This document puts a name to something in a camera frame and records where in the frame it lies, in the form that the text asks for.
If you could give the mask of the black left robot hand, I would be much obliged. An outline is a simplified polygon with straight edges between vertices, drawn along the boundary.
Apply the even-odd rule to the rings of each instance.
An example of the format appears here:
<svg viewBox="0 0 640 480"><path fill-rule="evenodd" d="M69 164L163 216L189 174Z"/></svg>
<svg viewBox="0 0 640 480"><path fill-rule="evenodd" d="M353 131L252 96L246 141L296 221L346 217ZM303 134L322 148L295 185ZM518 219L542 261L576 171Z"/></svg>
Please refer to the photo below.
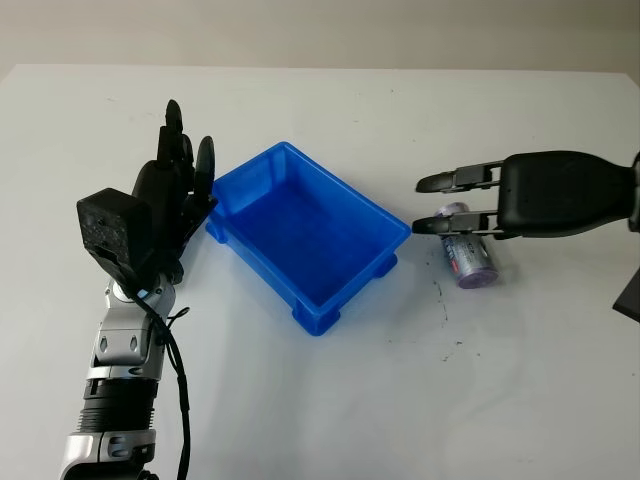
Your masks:
<svg viewBox="0 0 640 480"><path fill-rule="evenodd" d="M142 167L133 196L151 208L153 268L174 285L184 276L180 258L188 242L218 203L215 163L213 139L204 137L194 151L183 132L180 106L169 100L157 157Z"/></svg>

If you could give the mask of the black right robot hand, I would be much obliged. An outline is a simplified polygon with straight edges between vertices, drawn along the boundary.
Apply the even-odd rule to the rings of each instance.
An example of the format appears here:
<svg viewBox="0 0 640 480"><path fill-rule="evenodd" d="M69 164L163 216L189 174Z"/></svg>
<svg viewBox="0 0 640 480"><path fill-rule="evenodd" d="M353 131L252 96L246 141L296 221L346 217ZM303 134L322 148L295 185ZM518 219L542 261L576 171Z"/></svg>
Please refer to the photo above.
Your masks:
<svg viewBox="0 0 640 480"><path fill-rule="evenodd" d="M630 167L577 151L511 155L422 178L418 193L498 189L495 210L415 220L421 235L559 238L619 220L639 231L639 160Z"/></svg>

